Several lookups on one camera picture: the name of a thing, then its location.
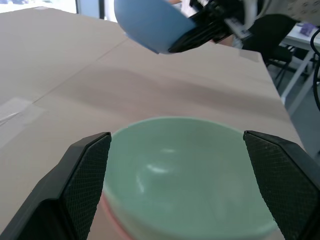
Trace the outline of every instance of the cable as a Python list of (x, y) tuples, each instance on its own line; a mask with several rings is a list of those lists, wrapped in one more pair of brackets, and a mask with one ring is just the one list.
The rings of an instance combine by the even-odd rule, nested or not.
[(312, 50), (315, 52), (315, 54), (318, 55), (318, 62), (317, 62), (316, 67), (314, 69), (312, 89), (313, 89), (315, 104), (320, 111), (320, 101), (319, 101), (318, 88), (317, 88), (318, 74), (319, 74), (319, 68), (320, 68), (320, 52), (318, 51), (318, 49), (315, 46), (315, 38), (319, 33), (320, 33), (320, 28), (311, 37), (310, 45), (311, 45)]

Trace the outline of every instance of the bowl rim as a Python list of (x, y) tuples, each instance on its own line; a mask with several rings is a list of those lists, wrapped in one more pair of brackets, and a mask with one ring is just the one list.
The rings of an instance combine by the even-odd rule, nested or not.
[[(237, 128), (230, 127), (229, 125), (221, 123), (221, 122), (215, 122), (215, 121), (211, 121), (211, 120), (207, 120), (207, 119), (202, 119), (202, 118), (197, 118), (197, 117), (192, 117), (192, 116), (157, 116), (157, 117), (150, 117), (150, 118), (146, 118), (144, 120), (133, 122), (133, 123), (129, 124), (127, 127), (120, 128), (117, 131), (115, 131), (114, 133), (112, 133), (111, 137), (113, 138), (114, 136), (118, 136), (120, 133), (126, 131), (128, 128), (134, 127), (136, 125), (140, 125), (140, 124), (143, 124), (143, 123), (156, 121), (156, 120), (169, 120), (169, 119), (193, 120), (193, 121), (197, 121), (197, 122), (209, 123), (209, 124), (218, 125), (220, 127), (232, 130), (232, 131), (234, 131), (234, 132), (236, 132), (236, 133), (238, 133), (240, 135), (244, 134), (244, 131), (241, 131), (241, 130), (239, 130)], [(105, 184), (105, 180), (103, 180), (102, 193), (103, 193), (103, 195), (105, 197), (105, 201), (107, 203), (109, 202), (108, 201), (108, 195), (110, 195), (109, 197), (114, 198), (113, 191), (107, 190), (107, 185)], [(110, 204), (108, 204), (108, 205), (109, 205), (109, 211), (108, 212), (110, 213), (110, 217), (112, 217), (112, 219), (114, 221), (114, 224), (117, 226), (118, 230), (120, 230), (122, 235), (124, 234), (128, 240), (135, 240), (135, 239), (132, 239), (132, 237), (126, 231), (125, 226), (121, 224), (121, 221), (117, 218), (116, 213), (112, 211), (112, 206)], [(122, 206), (121, 208), (125, 212), (127, 212), (127, 214), (129, 214), (131, 216), (134, 216), (141, 223), (146, 224), (143, 219), (141, 219), (139, 216), (136, 216), (135, 214), (133, 214), (132, 211), (129, 210), (127, 207)], [(155, 226), (153, 224), (150, 224), (150, 223), (146, 224), (146, 226), (150, 226), (150, 228), (157, 229), (160, 232), (163, 231), (163, 229), (158, 228), (157, 226)], [(274, 232), (277, 228), (278, 228), (278, 225), (273, 220), (273, 221), (269, 222), (268, 224), (265, 224), (265, 225), (257, 228), (256, 230), (248, 231), (248, 232), (239, 234), (237, 236), (233, 236), (232, 234), (230, 234), (229, 236), (216, 235), (216, 236), (212, 236), (212, 237), (214, 239), (219, 239), (219, 240), (258, 239), (258, 238), (266, 237), (270, 233)]]

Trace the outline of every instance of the table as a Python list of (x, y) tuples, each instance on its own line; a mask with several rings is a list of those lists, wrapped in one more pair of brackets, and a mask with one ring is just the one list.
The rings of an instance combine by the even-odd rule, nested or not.
[[(310, 46), (311, 37), (308, 37), (308, 36), (301, 34), (300, 30), (301, 30), (301, 26), (296, 25), (283, 40), (284, 44), (288, 44), (288, 45), (309, 51), (307, 53), (307, 55), (305, 56), (303, 62), (299, 66), (299, 68), (296, 70), (296, 72), (293, 75), (292, 79), (290, 80), (289, 84), (286, 86), (285, 90), (281, 94), (281, 100), (283, 103), (286, 102), (286, 98), (287, 98), (288, 94), (290, 93), (290, 91), (292, 90), (292, 88), (294, 87), (296, 82), (298, 81), (300, 75), (302, 74), (302, 72), (306, 68), (307, 64), (309, 63), (309, 61), (311, 60), (311, 58), (314, 55), (314, 51), (312, 50), (312, 48)], [(320, 47), (320, 39), (315, 38), (314, 44), (316, 47)], [(314, 78), (314, 72), (309, 76), (307, 81), (304, 83), (304, 86), (302, 87), (302, 89), (300, 90), (298, 95), (296, 96), (295, 100), (289, 106), (288, 112), (290, 115), (292, 115), (296, 111), (296, 109), (300, 105), (301, 101), (304, 99), (304, 97), (306, 96), (306, 94), (310, 90), (311, 86), (313, 85), (313, 78)]]
[[(210, 42), (157, 55), (116, 23), (55, 9), (3, 13), (0, 22), (8, 23), (0, 28), (0, 114), (10, 114), (8, 102), (27, 103), (0, 126), (0, 231), (72, 143), (135, 121), (198, 117), (302, 146), (257, 52)], [(122, 239), (101, 204), (88, 239)]]

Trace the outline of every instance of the white desk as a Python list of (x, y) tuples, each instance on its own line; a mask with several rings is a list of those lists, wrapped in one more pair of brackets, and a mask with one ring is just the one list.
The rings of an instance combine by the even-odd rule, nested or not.
[[(292, 88), (294, 87), (296, 82), (298, 81), (299, 77), (301, 76), (302, 72), (306, 68), (307, 64), (309, 63), (309, 61), (311, 60), (311, 58), (314, 55), (314, 51), (311, 49), (311, 46), (310, 46), (311, 37), (308, 37), (308, 36), (301, 34), (300, 30), (301, 30), (301, 27), (296, 25), (292, 29), (292, 31), (283, 40), (284, 44), (288, 44), (288, 45), (309, 51), (308, 54), (305, 56), (303, 62), (299, 66), (299, 68), (296, 70), (296, 72), (293, 75), (292, 79), (290, 80), (289, 84), (286, 86), (285, 90), (281, 94), (281, 100), (283, 103), (286, 102), (286, 98), (287, 98), (288, 94), (290, 93), (290, 91), (292, 90)], [(320, 48), (320, 39), (315, 38), (314, 44), (316, 47)], [(299, 94), (297, 95), (297, 97), (295, 98), (293, 103), (289, 106), (288, 112), (290, 115), (292, 115), (296, 111), (299, 104), (301, 103), (301, 101), (304, 99), (304, 97), (306, 96), (306, 94), (310, 90), (310, 88), (312, 86), (312, 82), (313, 82), (313, 77), (314, 77), (314, 73), (312, 73), (310, 75), (310, 77), (304, 83), (304, 86), (300, 90)]]
[[(0, 22), (9, 23), (0, 29), (0, 109), (10, 98), (31, 101), (0, 126), (0, 232), (71, 144), (139, 120), (198, 117), (301, 145), (257, 52), (210, 42), (157, 55), (116, 23), (54, 9)], [(101, 204), (88, 239), (122, 239)]]

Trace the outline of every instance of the green bowl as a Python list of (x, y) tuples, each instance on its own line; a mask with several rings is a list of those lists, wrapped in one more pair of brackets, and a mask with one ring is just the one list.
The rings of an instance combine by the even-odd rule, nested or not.
[(103, 192), (135, 240), (260, 239), (277, 227), (243, 133), (207, 120), (151, 118), (113, 134)]

